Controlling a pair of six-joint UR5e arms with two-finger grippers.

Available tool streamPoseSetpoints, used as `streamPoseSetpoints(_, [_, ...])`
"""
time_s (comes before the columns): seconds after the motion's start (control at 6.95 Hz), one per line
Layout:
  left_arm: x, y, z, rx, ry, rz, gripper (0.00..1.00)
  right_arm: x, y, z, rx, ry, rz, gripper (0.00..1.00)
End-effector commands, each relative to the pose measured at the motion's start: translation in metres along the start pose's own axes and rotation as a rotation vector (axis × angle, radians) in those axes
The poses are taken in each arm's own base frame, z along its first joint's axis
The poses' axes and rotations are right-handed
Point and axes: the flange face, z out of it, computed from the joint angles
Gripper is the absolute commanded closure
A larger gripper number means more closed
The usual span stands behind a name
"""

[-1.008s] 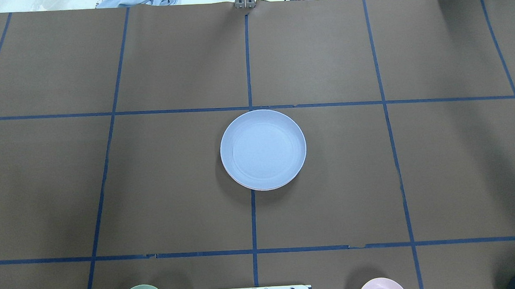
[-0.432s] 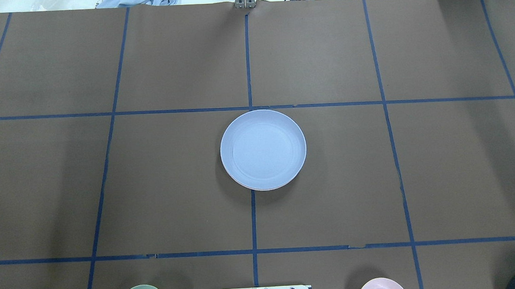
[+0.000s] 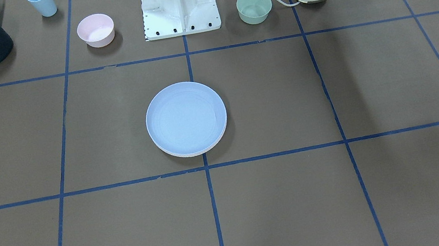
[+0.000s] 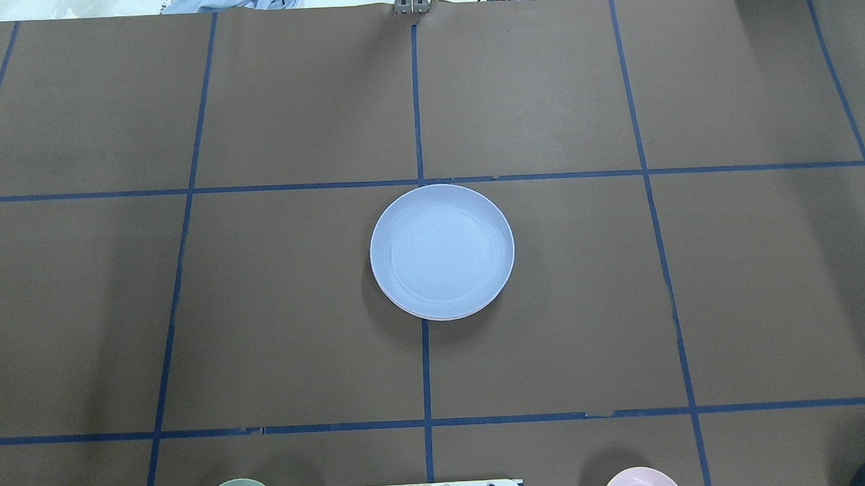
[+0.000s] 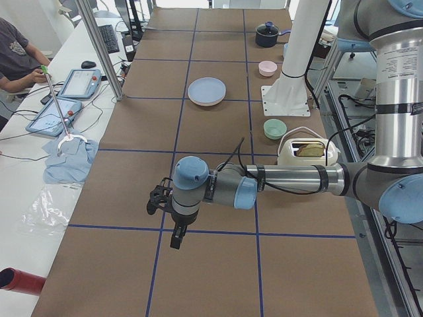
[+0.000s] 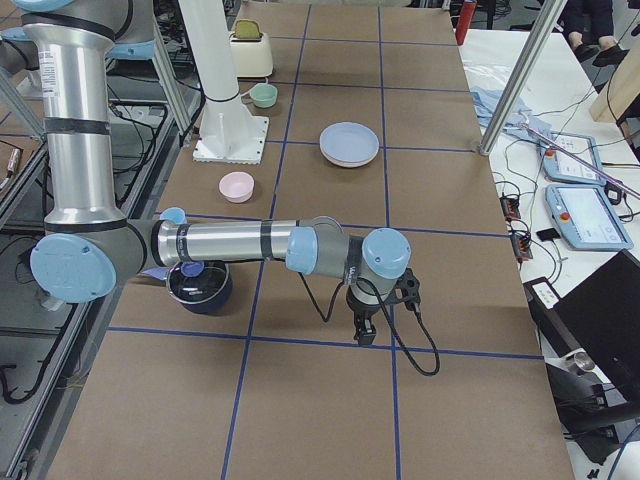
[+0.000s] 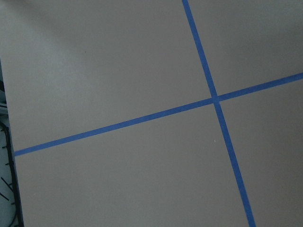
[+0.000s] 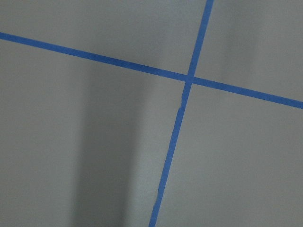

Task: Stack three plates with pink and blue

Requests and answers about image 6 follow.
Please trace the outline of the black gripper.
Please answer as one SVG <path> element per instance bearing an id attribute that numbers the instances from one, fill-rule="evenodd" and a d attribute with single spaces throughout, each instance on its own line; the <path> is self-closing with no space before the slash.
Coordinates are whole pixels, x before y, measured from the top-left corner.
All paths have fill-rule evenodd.
<path id="1" fill-rule="evenodd" d="M 356 332 L 354 339 L 360 346 L 371 345 L 376 337 L 376 328 L 373 326 L 373 316 L 380 310 L 377 299 L 373 304 L 368 304 L 356 297 L 351 288 L 348 289 L 346 301 L 354 315 Z"/>

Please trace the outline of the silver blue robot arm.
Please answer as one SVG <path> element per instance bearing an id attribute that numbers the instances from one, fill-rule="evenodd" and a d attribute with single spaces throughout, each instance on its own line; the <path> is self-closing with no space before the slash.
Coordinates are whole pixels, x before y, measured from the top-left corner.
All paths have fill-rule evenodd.
<path id="1" fill-rule="evenodd" d="M 413 280 L 404 235 L 345 233 L 330 218 L 175 223 L 131 220 L 115 200 L 105 61 L 119 46 L 152 44 L 149 1 L 23 1 L 38 51 L 54 206 L 30 256 L 36 282 L 68 303 L 108 295 L 153 266 L 279 260 L 341 281 L 355 338 L 370 344 L 376 312 L 406 301 Z"/>

